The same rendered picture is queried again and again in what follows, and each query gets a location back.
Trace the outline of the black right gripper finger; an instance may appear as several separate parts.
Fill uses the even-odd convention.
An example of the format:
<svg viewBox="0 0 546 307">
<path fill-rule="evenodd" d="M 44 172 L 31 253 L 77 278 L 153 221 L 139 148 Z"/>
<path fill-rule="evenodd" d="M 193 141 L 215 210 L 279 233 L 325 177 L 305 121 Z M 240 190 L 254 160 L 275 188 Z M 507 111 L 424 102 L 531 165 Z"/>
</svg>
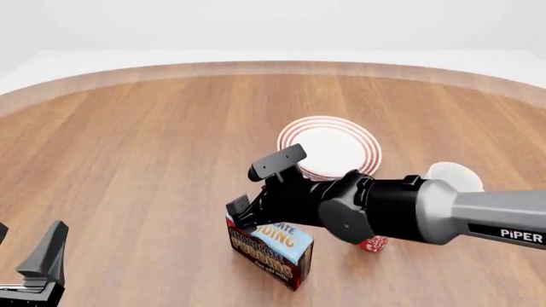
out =
<svg viewBox="0 0 546 307">
<path fill-rule="evenodd" d="M 247 194 L 226 205 L 226 222 L 229 227 L 243 235 L 250 235 L 257 229 L 256 201 L 250 201 Z"/>
</svg>

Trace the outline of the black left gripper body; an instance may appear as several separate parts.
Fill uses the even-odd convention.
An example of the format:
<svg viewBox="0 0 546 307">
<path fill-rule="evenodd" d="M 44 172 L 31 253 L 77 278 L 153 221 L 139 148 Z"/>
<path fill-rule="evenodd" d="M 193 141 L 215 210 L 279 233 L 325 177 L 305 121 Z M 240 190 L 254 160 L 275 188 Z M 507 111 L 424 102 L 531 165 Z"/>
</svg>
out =
<svg viewBox="0 0 546 307">
<path fill-rule="evenodd" d="M 65 287 L 55 281 L 34 286 L 0 284 L 0 307 L 57 307 Z"/>
</svg>

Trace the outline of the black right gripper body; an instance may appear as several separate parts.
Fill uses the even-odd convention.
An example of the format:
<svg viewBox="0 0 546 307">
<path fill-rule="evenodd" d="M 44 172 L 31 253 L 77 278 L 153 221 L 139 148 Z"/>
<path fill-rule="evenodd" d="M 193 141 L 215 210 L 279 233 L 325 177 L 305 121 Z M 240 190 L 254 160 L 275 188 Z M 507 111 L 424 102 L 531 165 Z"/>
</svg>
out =
<svg viewBox="0 0 546 307">
<path fill-rule="evenodd" d="M 298 168 L 268 177 L 260 194 L 245 211 L 245 227 L 275 223 L 322 227 L 318 207 L 324 193 L 324 181 L 304 178 Z"/>
</svg>

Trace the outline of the chocolate pudding box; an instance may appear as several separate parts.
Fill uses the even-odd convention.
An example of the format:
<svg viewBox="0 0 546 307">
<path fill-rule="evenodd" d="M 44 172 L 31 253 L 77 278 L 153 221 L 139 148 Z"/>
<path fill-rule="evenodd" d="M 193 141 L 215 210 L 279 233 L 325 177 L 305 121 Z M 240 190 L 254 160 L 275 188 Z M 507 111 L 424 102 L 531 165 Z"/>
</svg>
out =
<svg viewBox="0 0 546 307">
<path fill-rule="evenodd" d="M 311 270 L 314 238 L 289 223 L 260 225 L 252 232 L 238 229 L 225 217 L 232 248 L 296 291 Z"/>
</svg>

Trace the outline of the white plate with red rings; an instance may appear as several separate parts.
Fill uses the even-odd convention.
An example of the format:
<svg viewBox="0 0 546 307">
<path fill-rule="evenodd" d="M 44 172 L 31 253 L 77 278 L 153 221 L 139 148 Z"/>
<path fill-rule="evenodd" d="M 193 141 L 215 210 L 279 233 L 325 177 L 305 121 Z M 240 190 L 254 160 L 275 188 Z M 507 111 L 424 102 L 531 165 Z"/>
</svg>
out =
<svg viewBox="0 0 546 307">
<path fill-rule="evenodd" d="M 341 178 L 351 170 L 372 176 L 382 162 L 376 138 L 362 126 L 339 117 L 294 120 L 281 130 L 276 147 L 283 150 L 295 144 L 307 155 L 299 162 L 300 170 L 314 181 Z"/>
</svg>

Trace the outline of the red patterned tin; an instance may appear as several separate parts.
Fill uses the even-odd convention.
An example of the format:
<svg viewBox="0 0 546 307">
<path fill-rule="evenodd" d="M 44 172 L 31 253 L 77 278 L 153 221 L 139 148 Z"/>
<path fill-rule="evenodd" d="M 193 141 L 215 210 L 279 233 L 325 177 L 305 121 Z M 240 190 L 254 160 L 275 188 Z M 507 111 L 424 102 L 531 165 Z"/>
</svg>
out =
<svg viewBox="0 0 546 307">
<path fill-rule="evenodd" d="M 366 252 L 380 252 L 386 247 L 388 241 L 388 237 L 376 236 L 363 240 L 358 246 Z"/>
</svg>

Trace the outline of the white bowl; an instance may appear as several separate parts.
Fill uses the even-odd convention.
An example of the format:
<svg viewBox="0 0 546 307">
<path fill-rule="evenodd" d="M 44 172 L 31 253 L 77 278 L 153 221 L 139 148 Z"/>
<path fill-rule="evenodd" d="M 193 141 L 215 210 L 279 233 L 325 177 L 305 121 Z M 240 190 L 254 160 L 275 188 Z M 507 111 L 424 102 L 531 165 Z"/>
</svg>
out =
<svg viewBox="0 0 546 307">
<path fill-rule="evenodd" d="M 458 163 L 446 161 L 434 163 L 424 173 L 424 178 L 445 181 L 463 193 L 485 191 L 479 176 L 465 165 Z"/>
</svg>

